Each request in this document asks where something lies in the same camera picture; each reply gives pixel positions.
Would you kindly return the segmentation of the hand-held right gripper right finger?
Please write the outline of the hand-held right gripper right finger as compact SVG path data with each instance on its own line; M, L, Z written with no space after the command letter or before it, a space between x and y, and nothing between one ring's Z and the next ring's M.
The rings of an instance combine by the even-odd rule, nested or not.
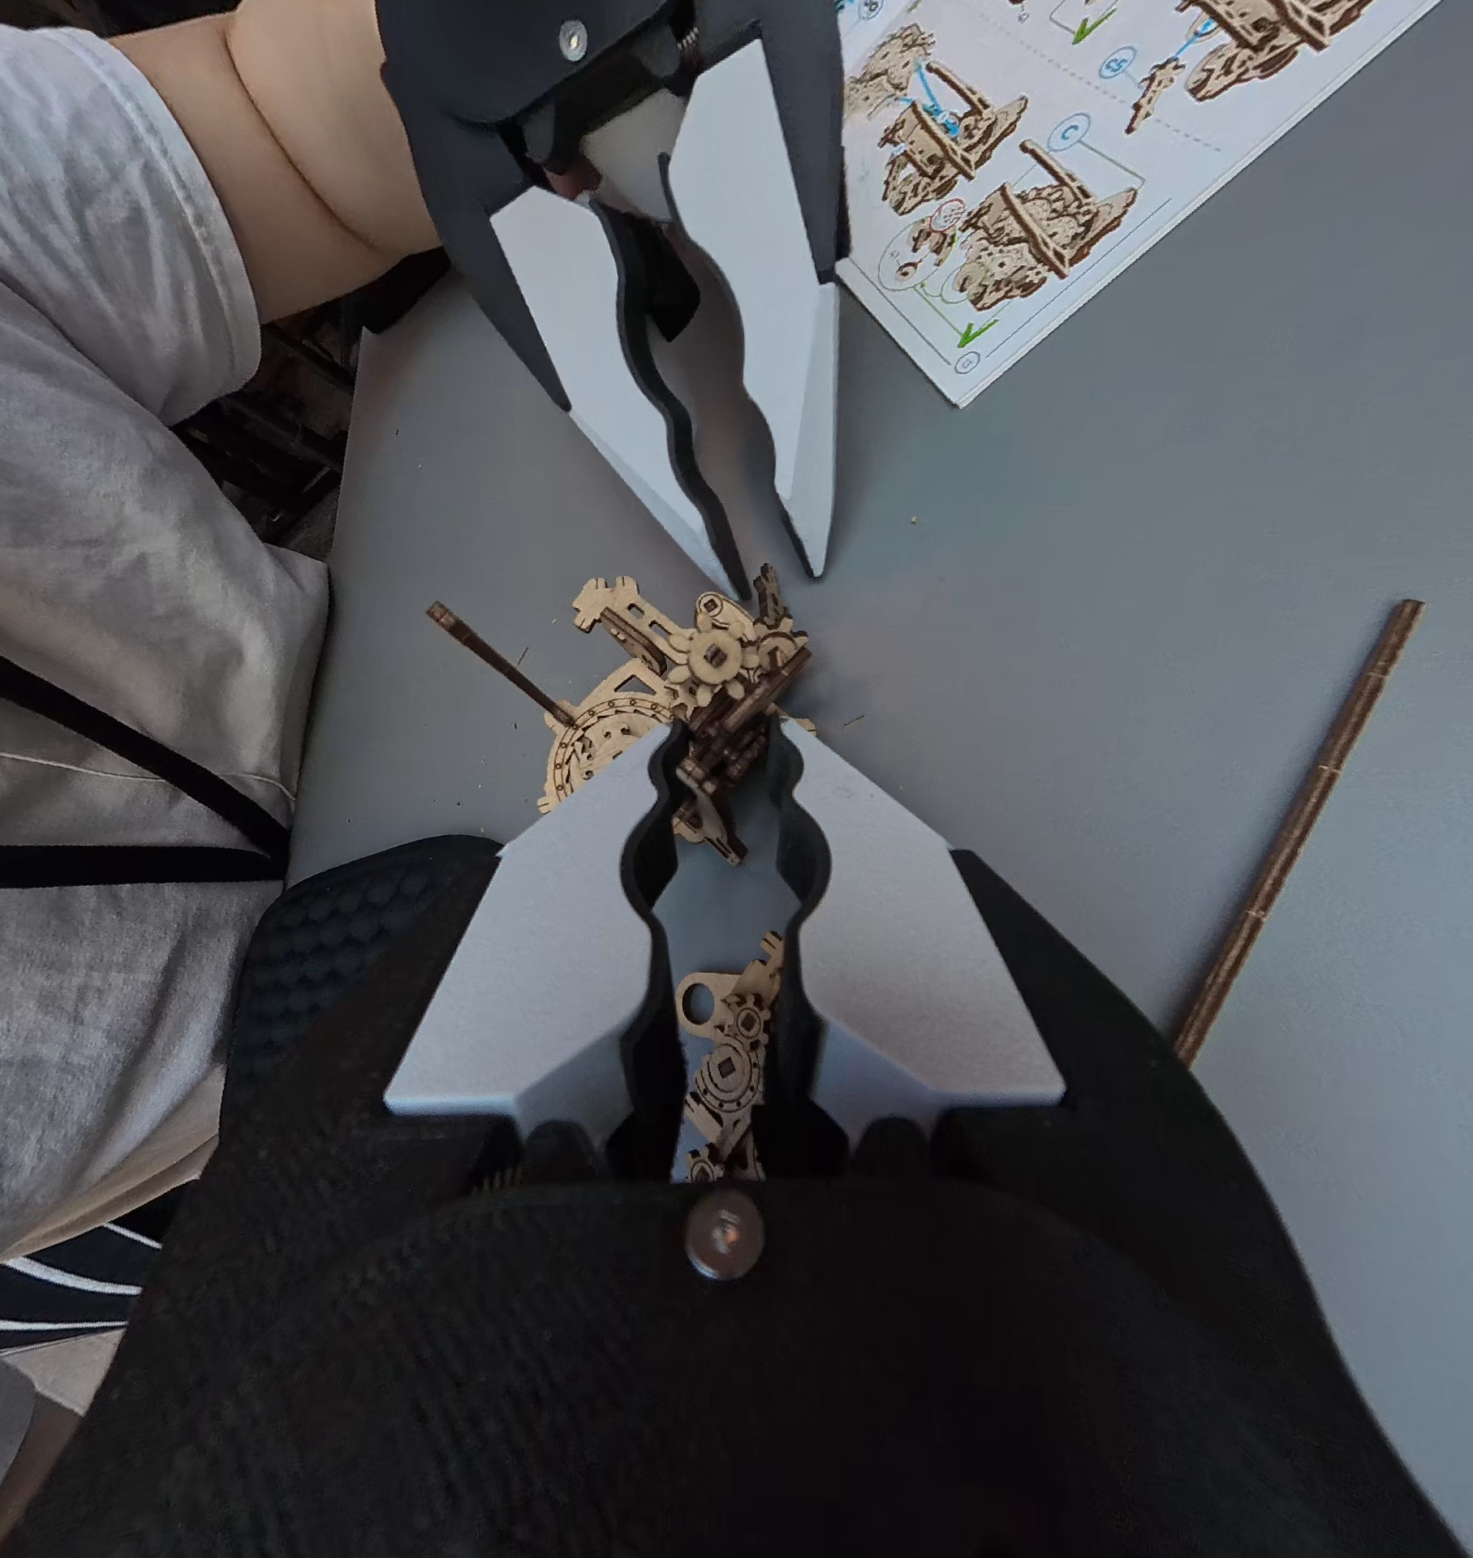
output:
M775 726L800 906L775 1017L775 1173L840 1173L879 1121L1051 1108L1065 1080L955 850L798 724Z

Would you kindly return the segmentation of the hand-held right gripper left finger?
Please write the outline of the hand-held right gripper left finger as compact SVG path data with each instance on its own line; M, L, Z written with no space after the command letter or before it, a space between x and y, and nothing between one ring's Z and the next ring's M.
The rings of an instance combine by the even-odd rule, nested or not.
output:
M500 852L384 1104L579 1127L626 1179L668 1179L688 1063L655 914L680 868L686 726L657 726Z

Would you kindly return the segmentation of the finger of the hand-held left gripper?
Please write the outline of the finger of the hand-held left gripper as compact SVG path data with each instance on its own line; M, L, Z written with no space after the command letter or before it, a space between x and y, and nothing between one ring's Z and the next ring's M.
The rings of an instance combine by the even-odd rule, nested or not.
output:
M409 62L384 80L455 271L556 407L719 587L751 599L734 529L693 455L693 420L651 349L655 227L564 198L515 126L436 101Z
M699 2L693 22L701 68L668 159L670 204L734 302L775 492L806 571L821 577L848 256L840 28L827 2Z

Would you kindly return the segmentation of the wooden gear model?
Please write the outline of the wooden gear model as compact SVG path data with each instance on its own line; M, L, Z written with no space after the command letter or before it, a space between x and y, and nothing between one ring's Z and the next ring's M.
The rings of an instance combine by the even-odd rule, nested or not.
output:
M784 717L780 697L811 659L808 633L798 630L773 566L761 568L753 589L753 612L717 591L699 595L686 630L655 608L631 577L587 581L573 600L575 628L606 630L629 659L577 705L537 688L444 604L430 604L426 614L544 711L552 751L540 813L562 806L657 726L684 722L686 798L674 813L674 833L740 866L748 848L736 833L730 796L763 761L771 720Z

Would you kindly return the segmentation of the person's left forearm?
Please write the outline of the person's left forearm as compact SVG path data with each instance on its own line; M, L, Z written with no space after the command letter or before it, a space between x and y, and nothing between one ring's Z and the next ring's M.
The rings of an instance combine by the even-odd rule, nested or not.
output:
M382 82L374 2L242 2L113 47L202 161L260 322L339 300L438 248Z

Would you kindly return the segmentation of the printed instruction booklet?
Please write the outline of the printed instruction booklet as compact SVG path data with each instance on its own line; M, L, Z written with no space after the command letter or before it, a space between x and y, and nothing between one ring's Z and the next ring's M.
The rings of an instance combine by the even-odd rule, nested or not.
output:
M957 407L1431 2L840 2L844 287Z

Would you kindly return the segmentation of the thin dark wooden stick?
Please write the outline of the thin dark wooden stick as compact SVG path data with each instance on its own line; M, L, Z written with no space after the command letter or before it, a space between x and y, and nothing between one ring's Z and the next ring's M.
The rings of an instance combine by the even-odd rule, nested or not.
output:
M1253 957L1253 949L1262 929L1268 926L1274 906L1303 856L1319 817L1328 806L1363 730L1367 730L1367 722L1381 703L1384 686L1402 660L1423 612L1425 602L1415 599L1404 599L1390 608L1382 631L1350 686L1344 705L1332 719L1311 769L1295 790L1272 844L1253 875L1251 887L1239 902L1193 1001L1181 1017L1173 1049L1175 1057L1187 1067L1195 1065L1216 1020L1222 1017L1222 1009L1230 1001L1239 974Z

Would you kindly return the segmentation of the dark striped cloth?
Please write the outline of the dark striped cloth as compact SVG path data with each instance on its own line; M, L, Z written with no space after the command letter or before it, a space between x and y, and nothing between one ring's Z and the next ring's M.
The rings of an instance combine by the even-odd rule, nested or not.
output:
M0 1353L124 1328L159 1255L159 1241L107 1224L2 1260Z

